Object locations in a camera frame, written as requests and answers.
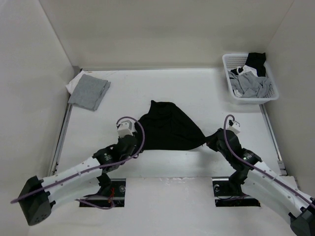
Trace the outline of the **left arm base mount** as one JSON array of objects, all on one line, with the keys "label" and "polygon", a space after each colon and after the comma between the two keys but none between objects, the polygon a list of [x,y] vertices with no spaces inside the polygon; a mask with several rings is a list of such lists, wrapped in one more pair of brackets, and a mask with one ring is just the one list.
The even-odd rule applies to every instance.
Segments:
[{"label": "left arm base mount", "polygon": [[126,179],[112,178],[105,179],[106,186],[93,195],[85,196],[79,201],[79,207],[98,209],[111,209],[113,207],[125,206]]}]

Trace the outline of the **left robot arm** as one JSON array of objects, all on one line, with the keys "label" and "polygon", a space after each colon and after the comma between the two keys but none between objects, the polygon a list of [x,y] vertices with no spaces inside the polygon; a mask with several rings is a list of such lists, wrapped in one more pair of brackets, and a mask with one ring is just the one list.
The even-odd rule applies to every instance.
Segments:
[{"label": "left robot arm", "polygon": [[118,139],[116,144],[98,150],[82,163],[53,176],[29,178],[16,202],[27,224],[44,221],[58,207],[82,197],[110,192],[108,173],[137,156],[146,136],[132,133]]}]

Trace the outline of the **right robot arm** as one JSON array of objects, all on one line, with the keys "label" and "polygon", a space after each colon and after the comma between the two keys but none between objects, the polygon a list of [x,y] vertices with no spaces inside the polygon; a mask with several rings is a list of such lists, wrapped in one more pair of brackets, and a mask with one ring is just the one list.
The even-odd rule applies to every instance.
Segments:
[{"label": "right robot arm", "polygon": [[244,193],[277,213],[297,236],[315,234],[315,199],[285,182],[254,152],[243,148],[237,135],[222,128],[206,137],[206,145],[223,155],[235,172],[228,189]]}]

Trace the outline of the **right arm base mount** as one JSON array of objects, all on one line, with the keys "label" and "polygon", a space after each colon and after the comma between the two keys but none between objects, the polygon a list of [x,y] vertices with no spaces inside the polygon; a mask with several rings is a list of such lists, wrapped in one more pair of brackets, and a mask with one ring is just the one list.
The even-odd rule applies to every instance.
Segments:
[{"label": "right arm base mount", "polygon": [[230,177],[212,178],[216,207],[261,207],[259,200],[245,194],[241,186],[247,171],[235,171]]}]

